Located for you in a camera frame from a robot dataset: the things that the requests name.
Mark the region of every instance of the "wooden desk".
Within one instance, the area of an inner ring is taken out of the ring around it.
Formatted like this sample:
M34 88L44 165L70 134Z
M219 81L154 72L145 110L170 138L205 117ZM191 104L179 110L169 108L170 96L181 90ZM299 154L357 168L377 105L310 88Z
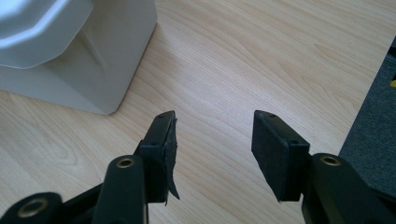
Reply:
M0 91L0 213L103 181L153 118L175 110L181 201L151 223L301 223L250 152L253 111L337 154L396 35L394 0L158 0L158 25L118 112L99 116Z

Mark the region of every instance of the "dark gray carpet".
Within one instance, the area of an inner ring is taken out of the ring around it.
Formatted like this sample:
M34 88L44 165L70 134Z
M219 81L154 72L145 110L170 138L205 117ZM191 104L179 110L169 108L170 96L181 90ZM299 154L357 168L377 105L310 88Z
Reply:
M396 47L396 38L392 43ZM396 55L390 48L341 149L375 191L396 199Z

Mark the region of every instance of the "white plastic base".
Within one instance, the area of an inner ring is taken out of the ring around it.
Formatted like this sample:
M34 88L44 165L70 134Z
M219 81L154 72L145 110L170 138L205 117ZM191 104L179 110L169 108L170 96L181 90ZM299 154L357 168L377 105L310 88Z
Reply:
M0 90L108 115L119 107L156 21L153 0L94 0L61 56L29 69L0 66Z

